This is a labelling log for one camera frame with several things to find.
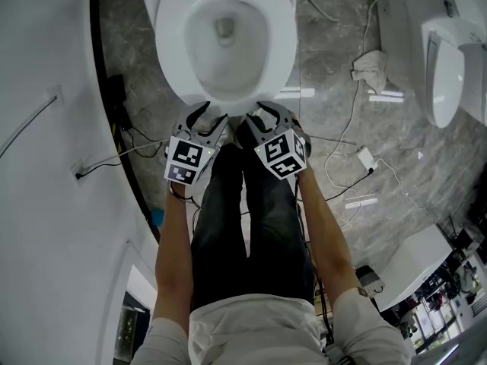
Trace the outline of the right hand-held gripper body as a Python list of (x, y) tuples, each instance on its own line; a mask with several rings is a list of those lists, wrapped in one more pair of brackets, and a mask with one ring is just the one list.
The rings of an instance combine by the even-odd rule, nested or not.
[(254, 151), (264, 167), (278, 179), (295, 176), (307, 167), (305, 140), (293, 129), (275, 135)]

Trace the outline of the person's right hand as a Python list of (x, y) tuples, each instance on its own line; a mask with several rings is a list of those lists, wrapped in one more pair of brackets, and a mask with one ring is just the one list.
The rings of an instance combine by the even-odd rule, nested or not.
[(293, 122), (294, 131), (305, 146), (306, 157), (309, 157), (312, 150), (310, 136), (302, 129), (298, 118), (294, 113), (291, 113), (291, 121)]

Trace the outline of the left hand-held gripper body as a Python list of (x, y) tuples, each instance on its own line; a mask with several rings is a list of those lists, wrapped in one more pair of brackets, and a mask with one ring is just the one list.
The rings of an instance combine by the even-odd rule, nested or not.
[(216, 152), (216, 144), (201, 144), (196, 133), (173, 130), (166, 147), (166, 180), (192, 186), (202, 175)]

